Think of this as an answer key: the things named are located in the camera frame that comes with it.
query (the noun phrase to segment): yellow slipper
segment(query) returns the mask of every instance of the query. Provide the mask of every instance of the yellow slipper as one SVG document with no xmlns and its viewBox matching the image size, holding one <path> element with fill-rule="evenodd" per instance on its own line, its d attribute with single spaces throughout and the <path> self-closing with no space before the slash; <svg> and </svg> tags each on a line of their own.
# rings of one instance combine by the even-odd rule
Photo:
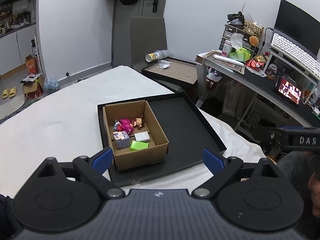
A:
<svg viewBox="0 0 320 240">
<path fill-rule="evenodd" d="M 5 89 L 3 90 L 3 93 L 2 93 L 2 99 L 6 99 L 9 95 L 9 90 Z"/>
<path fill-rule="evenodd" d="M 17 88 L 11 88 L 9 92 L 9 98 L 13 98 L 17 94 Z"/>
</svg>

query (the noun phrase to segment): white keyboard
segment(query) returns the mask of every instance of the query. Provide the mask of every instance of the white keyboard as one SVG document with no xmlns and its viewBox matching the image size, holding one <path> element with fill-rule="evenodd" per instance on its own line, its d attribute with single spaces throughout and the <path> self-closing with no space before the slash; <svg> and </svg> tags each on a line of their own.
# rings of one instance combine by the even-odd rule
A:
<svg viewBox="0 0 320 240">
<path fill-rule="evenodd" d="M 310 74 L 320 81 L 320 63 L 306 53 L 303 49 L 286 38 L 280 36 L 278 33 L 273 35 L 270 47 L 282 52 L 283 55 L 296 62 L 305 70 L 308 70 Z"/>
</svg>

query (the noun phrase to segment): white cabinet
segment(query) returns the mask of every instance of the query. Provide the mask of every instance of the white cabinet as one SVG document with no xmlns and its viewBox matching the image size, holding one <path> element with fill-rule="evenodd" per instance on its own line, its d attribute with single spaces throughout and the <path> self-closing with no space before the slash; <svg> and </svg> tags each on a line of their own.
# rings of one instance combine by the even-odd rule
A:
<svg viewBox="0 0 320 240">
<path fill-rule="evenodd" d="M 32 25 L 17 31 L 18 46 L 22 63 L 25 62 L 26 56 L 33 55 L 31 40 L 33 40 L 35 35 L 36 25 Z"/>
<path fill-rule="evenodd" d="M 3 75 L 21 65 L 17 33 L 0 38 L 0 74 Z"/>
</svg>

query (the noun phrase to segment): door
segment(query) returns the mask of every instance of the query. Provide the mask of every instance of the door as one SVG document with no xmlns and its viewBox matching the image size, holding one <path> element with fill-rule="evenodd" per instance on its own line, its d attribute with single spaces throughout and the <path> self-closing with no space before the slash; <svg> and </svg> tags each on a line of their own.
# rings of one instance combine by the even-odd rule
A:
<svg viewBox="0 0 320 240">
<path fill-rule="evenodd" d="M 16 32 L 0 38 L 0 59 L 1 75 L 22 65 Z"/>
<path fill-rule="evenodd" d="M 31 40 L 34 39 L 35 35 L 36 25 L 32 25 L 17 31 L 18 46 L 22 62 L 25 62 L 27 56 L 33 55 Z"/>
<path fill-rule="evenodd" d="M 138 0 L 133 5 L 115 1 L 112 26 L 112 67 L 132 66 L 130 52 L 130 17 L 162 17 L 165 0 Z"/>
</svg>

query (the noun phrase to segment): chair backrest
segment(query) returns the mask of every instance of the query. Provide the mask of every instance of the chair backrest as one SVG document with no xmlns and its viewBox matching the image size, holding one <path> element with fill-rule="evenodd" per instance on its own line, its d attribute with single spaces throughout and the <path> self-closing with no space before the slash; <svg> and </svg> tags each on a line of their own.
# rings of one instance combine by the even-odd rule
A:
<svg viewBox="0 0 320 240">
<path fill-rule="evenodd" d="M 146 54 L 167 49 L 164 18 L 131 16 L 130 47 L 132 68 L 141 73 L 142 68 L 150 65 Z"/>
</svg>

